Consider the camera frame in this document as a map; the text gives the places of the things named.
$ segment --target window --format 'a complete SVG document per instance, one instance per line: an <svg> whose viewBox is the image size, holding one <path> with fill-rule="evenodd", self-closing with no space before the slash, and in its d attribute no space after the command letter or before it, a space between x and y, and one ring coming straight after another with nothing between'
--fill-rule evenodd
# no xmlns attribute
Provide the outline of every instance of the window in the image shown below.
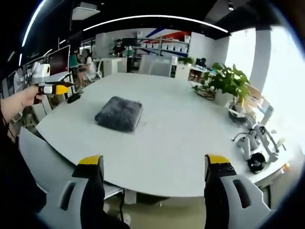
<svg viewBox="0 0 305 229"><path fill-rule="evenodd" d="M300 143L305 143L304 70L304 56L293 36L284 27L272 27L270 64L262 94L274 106L280 128Z"/></svg>
<svg viewBox="0 0 305 229"><path fill-rule="evenodd" d="M225 65L236 65L250 78L255 53L255 28L233 32L230 36Z"/></svg>

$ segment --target curved light strip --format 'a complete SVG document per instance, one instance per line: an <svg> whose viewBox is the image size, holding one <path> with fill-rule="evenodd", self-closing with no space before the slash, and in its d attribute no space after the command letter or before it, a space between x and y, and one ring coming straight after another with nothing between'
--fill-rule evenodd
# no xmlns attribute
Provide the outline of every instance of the curved light strip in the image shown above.
<svg viewBox="0 0 305 229"><path fill-rule="evenodd" d="M48 54L49 52L51 52L53 49L50 49L49 51L47 51L43 56L45 56L46 54Z"/></svg>
<svg viewBox="0 0 305 229"><path fill-rule="evenodd" d="M8 62L10 62L10 60L12 59L13 55L15 54L15 51L12 51L11 54L10 54L10 57L8 59Z"/></svg>
<svg viewBox="0 0 305 229"><path fill-rule="evenodd" d="M61 42L59 42L59 44L62 44L62 43L64 43L66 40L62 40Z"/></svg>
<svg viewBox="0 0 305 229"><path fill-rule="evenodd" d="M23 42L22 42L22 47L25 45L25 42L26 42L26 40L27 40L27 37L28 37L29 32L30 32L30 30L31 30L31 27L32 27L32 25L33 25L33 23L34 23L34 21L35 21L37 15L38 15L39 11L41 10L41 8L43 7L43 5L44 5L45 2L46 2L46 0L43 0L43 1L40 3L40 5L37 7L35 13L33 14L32 18L31 18L31 20L30 20L30 23L29 23L29 25L28 25L28 28L27 28L27 30L26 30L26 32L25 32L25 35L24 35Z"/></svg>
<svg viewBox="0 0 305 229"><path fill-rule="evenodd" d="M21 65L22 53L19 56L19 66Z"/></svg>
<svg viewBox="0 0 305 229"><path fill-rule="evenodd" d="M130 17L125 17L125 18L118 18L118 19L113 19L113 20L110 20L110 21L105 21L105 22L102 22L102 23L90 26L90 27L84 29L83 31L87 31L89 29L92 29L94 27L97 27L97 26L100 26L100 25L104 25L104 24L107 24L107 23L111 23L111 22L115 22L115 21L121 21L121 20L126 20L126 19L133 19L133 18L174 18L174 19L181 19L181 20L186 20L186 21L192 21L192 22L200 23L202 25L211 26L211 27L213 27L215 29L218 29L218 30L221 30L223 32L228 32L228 30L225 30L223 28L220 28L220 27L218 27L216 25L212 25L212 24L204 22L204 21L199 21L199 20L195 20L195 19L191 19L191 18L185 18L185 17L169 16L169 15L139 15L139 16L130 16Z"/></svg>

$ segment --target green leaves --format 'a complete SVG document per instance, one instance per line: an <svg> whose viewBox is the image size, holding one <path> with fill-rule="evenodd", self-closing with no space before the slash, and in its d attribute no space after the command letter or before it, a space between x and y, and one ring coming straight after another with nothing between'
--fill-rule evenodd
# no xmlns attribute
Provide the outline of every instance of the green leaves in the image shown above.
<svg viewBox="0 0 305 229"><path fill-rule="evenodd" d="M215 73L204 73L201 81L203 86L201 88L209 89L214 87L215 91L221 89L223 93L230 93L235 97L241 98L245 98L249 94L246 87L246 83L249 83L247 76L238 70L235 64L230 68L223 63L214 63L212 69Z"/></svg>
<svg viewBox="0 0 305 229"><path fill-rule="evenodd" d="M183 64L194 64L195 60L192 57L179 57L178 61L183 62Z"/></svg>

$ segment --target computer monitor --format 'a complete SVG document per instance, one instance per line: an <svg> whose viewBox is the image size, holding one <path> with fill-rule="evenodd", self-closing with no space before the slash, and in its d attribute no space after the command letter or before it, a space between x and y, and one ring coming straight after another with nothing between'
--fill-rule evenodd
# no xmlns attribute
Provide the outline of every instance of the computer monitor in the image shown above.
<svg viewBox="0 0 305 229"><path fill-rule="evenodd" d="M206 61L205 58L201 58L201 59L197 58L196 59L196 65L201 66L201 67L206 67L205 61Z"/></svg>
<svg viewBox="0 0 305 229"><path fill-rule="evenodd" d="M137 39L136 38L123 38L122 45L125 46L137 46Z"/></svg>
<svg viewBox="0 0 305 229"><path fill-rule="evenodd" d="M50 76L69 71L70 46L61 48L49 55Z"/></svg>

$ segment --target gray towel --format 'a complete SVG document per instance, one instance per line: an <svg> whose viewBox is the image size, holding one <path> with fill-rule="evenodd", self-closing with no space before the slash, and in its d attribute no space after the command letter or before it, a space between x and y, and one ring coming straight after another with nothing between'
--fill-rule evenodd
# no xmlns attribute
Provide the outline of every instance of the gray towel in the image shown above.
<svg viewBox="0 0 305 229"><path fill-rule="evenodd" d="M114 96L94 119L100 126L122 132L132 132L138 125L142 110L142 103Z"/></svg>

